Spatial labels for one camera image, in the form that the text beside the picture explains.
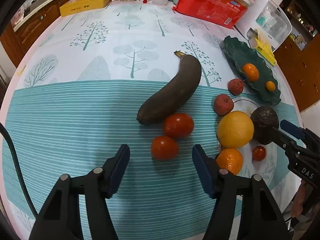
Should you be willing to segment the person's right hand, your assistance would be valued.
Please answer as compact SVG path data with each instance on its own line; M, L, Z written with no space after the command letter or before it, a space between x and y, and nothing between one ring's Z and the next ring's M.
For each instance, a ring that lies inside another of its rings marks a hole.
M300 187L296 193L296 196L293 200L293 204L291 206L291 217L298 217L303 211L303 203L306 200L306 182L301 180Z

